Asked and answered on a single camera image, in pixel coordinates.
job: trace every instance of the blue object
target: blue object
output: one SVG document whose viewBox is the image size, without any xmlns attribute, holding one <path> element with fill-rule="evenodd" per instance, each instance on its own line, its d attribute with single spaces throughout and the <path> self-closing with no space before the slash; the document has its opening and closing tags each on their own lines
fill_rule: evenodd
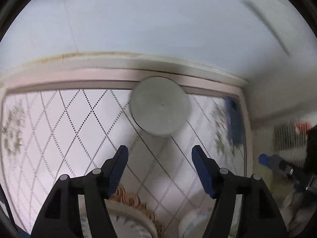
<svg viewBox="0 0 317 238">
<path fill-rule="evenodd" d="M 243 124 L 238 101 L 232 97 L 225 98 L 228 119 L 228 139 L 234 146 L 243 144 Z"/>
<path fill-rule="evenodd" d="M 302 191 L 302 190 L 304 190 L 305 188 L 304 188 L 304 186 L 301 185 L 300 183 L 295 183 L 295 184 L 294 184 L 294 189 L 297 190 L 297 191 Z"/>
<path fill-rule="evenodd" d="M 270 165 L 270 157 L 268 155 L 262 154 L 259 155 L 259 164 L 269 167 Z"/>
</svg>

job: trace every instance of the blue gripper pad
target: blue gripper pad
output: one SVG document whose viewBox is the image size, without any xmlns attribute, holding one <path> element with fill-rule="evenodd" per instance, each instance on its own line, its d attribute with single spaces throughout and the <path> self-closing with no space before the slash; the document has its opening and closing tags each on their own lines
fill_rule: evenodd
<svg viewBox="0 0 317 238">
<path fill-rule="evenodd" d="M 217 198 L 217 178 L 220 169 L 218 164 L 208 158 L 199 145 L 192 148 L 191 158 L 205 193 L 213 199 Z"/>
<path fill-rule="evenodd" d="M 225 98 L 226 115 L 228 119 L 228 139 L 232 145 L 243 144 L 243 122 L 241 107 L 237 99 Z"/>
<path fill-rule="evenodd" d="M 118 188 L 124 169 L 128 162 L 129 152 L 126 146 L 121 145 L 114 157 L 107 159 L 101 169 L 104 172 L 104 177 L 108 179 L 107 196 L 111 197 Z"/>
</svg>

